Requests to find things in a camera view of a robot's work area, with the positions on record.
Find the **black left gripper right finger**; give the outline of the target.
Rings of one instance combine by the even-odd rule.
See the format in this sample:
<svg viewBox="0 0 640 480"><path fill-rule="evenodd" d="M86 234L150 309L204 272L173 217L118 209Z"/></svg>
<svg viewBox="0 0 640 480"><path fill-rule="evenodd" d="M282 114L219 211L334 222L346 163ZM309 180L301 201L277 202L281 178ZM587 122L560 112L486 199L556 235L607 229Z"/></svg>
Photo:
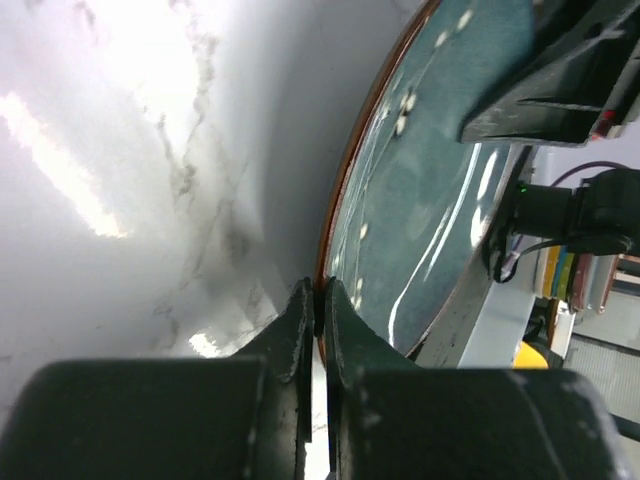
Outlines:
<svg viewBox="0 0 640 480"><path fill-rule="evenodd" d="M329 455L340 479L621 479L592 384L562 369L423 368L325 290Z"/></svg>

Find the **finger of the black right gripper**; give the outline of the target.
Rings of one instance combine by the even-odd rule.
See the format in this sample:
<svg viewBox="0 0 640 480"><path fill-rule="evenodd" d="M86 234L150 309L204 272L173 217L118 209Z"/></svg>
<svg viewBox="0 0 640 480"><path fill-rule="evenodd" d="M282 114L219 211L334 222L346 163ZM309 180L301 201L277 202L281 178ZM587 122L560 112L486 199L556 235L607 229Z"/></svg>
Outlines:
<svg viewBox="0 0 640 480"><path fill-rule="evenodd" d="M465 142L580 146L639 117L639 4L537 1L531 56L465 119Z"/></svg>

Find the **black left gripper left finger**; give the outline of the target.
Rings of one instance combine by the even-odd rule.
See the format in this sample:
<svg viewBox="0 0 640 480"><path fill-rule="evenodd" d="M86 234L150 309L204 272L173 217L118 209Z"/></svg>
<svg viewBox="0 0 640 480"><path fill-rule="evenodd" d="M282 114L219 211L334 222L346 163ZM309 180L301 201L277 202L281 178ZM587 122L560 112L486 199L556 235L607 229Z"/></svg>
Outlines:
<svg viewBox="0 0 640 480"><path fill-rule="evenodd" d="M311 439L313 289L233 355L60 361L1 436L5 479L300 479Z"/></svg>

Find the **dark teal floral plate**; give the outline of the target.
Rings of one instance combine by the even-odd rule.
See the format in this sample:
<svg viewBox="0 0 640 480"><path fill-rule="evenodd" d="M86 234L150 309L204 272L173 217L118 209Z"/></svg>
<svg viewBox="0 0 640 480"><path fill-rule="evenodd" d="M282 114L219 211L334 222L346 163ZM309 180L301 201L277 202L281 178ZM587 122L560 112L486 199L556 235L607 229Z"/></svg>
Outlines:
<svg viewBox="0 0 640 480"><path fill-rule="evenodd" d="M411 354L478 257L517 158L466 117L531 52L529 1L429 1L386 59L334 187L317 276Z"/></svg>

